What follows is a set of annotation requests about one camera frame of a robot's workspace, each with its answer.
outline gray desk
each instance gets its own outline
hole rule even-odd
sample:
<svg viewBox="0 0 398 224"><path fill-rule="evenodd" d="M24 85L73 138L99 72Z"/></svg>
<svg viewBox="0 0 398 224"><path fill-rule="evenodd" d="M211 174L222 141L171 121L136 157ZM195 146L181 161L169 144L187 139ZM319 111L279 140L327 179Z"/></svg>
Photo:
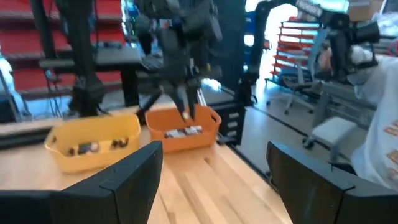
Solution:
<svg viewBox="0 0 398 224"><path fill-rule="evenodd" d="M333 99L337 98L343 100L348 103L352 103L354 105L358 105L359 107L364 107L370 110L376 110L376 106L368 103L367 101L357 99L354 87L349 85L342 85L339 83L324 83L322 85L322 94L320 101L315 108L315 117L313 121L313 127L318 126L324 120L330 117L330 113L328 110L328 105L333 102Z"/></svg>
<svg viewBox="0 0 398 224"><path fill-rule="evenodd" d="M141 64L141 56L138 49L124 46L121 49L100 47L97 56L94 57L97 72L120 71L126 106L139 105L136 69ZM75 73L75 63L72 57L68 59L45 59L41 60L39 65L43 69L53 68L57 71L57 74Z"/></svg>

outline office chair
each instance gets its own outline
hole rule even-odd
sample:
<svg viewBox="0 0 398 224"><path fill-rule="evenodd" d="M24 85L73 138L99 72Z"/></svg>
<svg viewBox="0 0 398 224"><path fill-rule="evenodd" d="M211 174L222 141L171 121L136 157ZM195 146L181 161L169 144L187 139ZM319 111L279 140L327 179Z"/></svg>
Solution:
<svg viewBox="0 0 398 224"><path fill-rule="evenodd" d="M320 29L317 36L313 41L313 45L309 56L305 55L304 50L291 50L288 52L288 58L295 61L295 67L283 68L280 73L280 77L292 92L281 93L280 95L269 98L267 105L270 105L271 100L275 99L287 99L287 104L284 113L289 113L289 108L293 102L304 105L310 109L310 113L313 113L314 106L305 100L301 99L296 93L298 91L312 90L313 87L320 84L315 79L315 67L317 61L317 55L319 54L322 43L325 41L328 35L326 29Z"/></svg>

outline orange bin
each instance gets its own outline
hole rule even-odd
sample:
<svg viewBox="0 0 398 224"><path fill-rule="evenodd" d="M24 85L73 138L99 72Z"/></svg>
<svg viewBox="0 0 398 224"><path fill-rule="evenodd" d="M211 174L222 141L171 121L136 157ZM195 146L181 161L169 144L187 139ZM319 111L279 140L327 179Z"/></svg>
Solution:
<svg viewBox="0 0 398 224"><path fill-rule="evenodd" d="M195 120L183 121L176 108L148 111L145 115L152 141L162 141L164 152L208 147L216 142L220 116L210 107L196 105ZM202 133L184 138L166 138L165 133L189 126L201 126Z"/></svg>

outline gray floor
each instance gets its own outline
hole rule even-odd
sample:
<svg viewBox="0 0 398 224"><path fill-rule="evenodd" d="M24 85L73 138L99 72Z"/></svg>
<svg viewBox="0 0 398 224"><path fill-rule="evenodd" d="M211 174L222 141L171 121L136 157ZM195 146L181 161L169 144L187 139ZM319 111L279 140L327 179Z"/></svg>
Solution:
<svg viewBox="0 0 398 224"><path fill-rule="evenodd" d="M241 151L258 169L266 172L268 169L266 162L266 146L269 141L285 144L292 149L303 151L313 157L323 161L328 160L329 151L324 147L315 145L312 151L302 147L303 134L308 134L312 129L313 115L308 113L308 109L300 105L293 105L289 115L285 115L284 107L286 102L283 100L272 100L271 105L267 106L268 97L281 92L278 86L261 80L258 81L254 92L259 100L253 108L248 108L244 125L242 145L238 146ZM207 81L203 86L203 94L207 103L216 103L232 99L232 96L220 90L217 82ZM67 110L69 97L56 100L60 111ZM170 101L167 96L163 96L159 101ZM49 100L36 100L28 102L30 112L35 119L43 119L52 115ZM116 91L107 94L104 98L102 107L104 109L119 108L123 106L123 93ZM355 131L351 138L341 147L342 153L350 157L352 152L362 144L366 132L359 129Z"/></svg>

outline black pole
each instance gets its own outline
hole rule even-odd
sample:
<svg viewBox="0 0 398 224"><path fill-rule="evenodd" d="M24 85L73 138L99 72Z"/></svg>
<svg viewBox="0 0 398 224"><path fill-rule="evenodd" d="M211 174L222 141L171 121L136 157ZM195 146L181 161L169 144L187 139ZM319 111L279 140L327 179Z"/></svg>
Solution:
<svg viewBox="0 0 398 224"><path fill-rule="evenodd" d="M57 54L55 53L54 39L51 33L49 20L45 13L42 0L29 0L32 8L32 13L35 21L36 29L40 34L40 41L44 51L45 58L55 59Z"/></svg>

